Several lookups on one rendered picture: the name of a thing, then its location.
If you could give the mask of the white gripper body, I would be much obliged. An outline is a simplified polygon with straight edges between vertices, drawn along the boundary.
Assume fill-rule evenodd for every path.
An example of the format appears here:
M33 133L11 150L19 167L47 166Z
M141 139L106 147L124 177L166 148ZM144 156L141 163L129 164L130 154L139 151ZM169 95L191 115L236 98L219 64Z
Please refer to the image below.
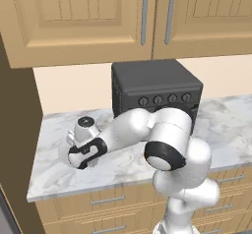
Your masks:
M72 131L69 131L67 133L66 137L66 142L70 145L73 146L75 144L75 134Z

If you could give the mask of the black toaster oven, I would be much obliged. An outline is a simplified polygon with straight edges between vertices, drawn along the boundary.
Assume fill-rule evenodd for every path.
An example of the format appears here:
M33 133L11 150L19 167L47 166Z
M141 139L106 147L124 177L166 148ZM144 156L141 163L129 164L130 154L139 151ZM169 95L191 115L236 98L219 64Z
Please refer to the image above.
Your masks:
M201 101L203 83L175 59L117 62L111 65L112 110L115 117L134 108L156 112L166 107L184 107L195 125ZM184 93L191 93L188 102L182 100ZM174 103L167 98L177 95ZM163 101L155 105L153 99L161 95ZM145 96L149 103L140 106Z

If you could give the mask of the brown tall cupboard side panel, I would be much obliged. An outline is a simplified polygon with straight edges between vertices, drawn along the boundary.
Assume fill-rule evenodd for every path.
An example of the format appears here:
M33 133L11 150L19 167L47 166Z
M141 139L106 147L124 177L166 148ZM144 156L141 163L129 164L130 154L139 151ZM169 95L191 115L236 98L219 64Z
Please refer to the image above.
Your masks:
M33 70L13 70L0 36L0 185L22 234L44 234L28 187L42 110Z

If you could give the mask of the tan drawer front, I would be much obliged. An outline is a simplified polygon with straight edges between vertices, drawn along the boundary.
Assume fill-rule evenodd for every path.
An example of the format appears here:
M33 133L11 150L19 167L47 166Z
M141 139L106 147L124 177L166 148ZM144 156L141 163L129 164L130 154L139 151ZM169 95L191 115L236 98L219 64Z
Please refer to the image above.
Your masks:
M152 234L159 216L151 207L142 207L130 212L98 216L93 219L76 218L43 226L45 234L93 234L93 230L118 227L126 224L124 230L105 234Z
M200 234L221 228L217 234L237 234L252 228L252 211L237 214L225 214L202 221L194 221L193 225Z
M126 199L123 201L105 203L101 205L91 205L91 200L99 201L121 197L122 195L126 196ZM54 199L54 204L56 206L58 216L60 218L66 218L95 211L132 205L158 203L162 201L165 201L165 198L154 190L152 184L142 184L57 198Z
M230 177L236 177L239 175L244 175L244 179L240 180L235 180L235 181L230 181L230 182L224 182L224 183L218 183L216 180L219 179L224 179L224 178L230 178ZM215 180L220 188L227 189L231 187L240 187L240 186L245 186L245 185L251 185L252 184L252 166L244 166L244 167L239 167L235 169L228 169L224 171L217 171L217 172L212 172L208 174L208 177Z
M230 213L238 210L247 209L252 201L252 185L245 185L240 187L231 187L220 190L220 199L214 206L206 206L206 208L220 207L232 204L232 208L205 212L204 208L198 209L194 212L193 218L209 217L221 213Z

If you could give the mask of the grey fridge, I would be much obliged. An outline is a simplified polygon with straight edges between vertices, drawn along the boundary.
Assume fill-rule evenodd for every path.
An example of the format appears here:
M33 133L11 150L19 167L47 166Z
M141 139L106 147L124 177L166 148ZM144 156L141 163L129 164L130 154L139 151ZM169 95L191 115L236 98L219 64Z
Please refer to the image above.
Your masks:
M0 190L0 234L17 234L16 227L8 209L3 193Z

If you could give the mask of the tan wall cupboard door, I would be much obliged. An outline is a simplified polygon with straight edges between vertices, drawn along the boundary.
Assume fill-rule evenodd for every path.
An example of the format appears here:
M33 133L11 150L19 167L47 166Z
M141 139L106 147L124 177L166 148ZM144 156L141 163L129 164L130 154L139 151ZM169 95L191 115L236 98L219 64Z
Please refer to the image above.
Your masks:
M10 67L83 65L152 58L156 0L0 0L0 34Z
M175 0L169 44L169 0L157 0L156 59L252 54L252 0Z

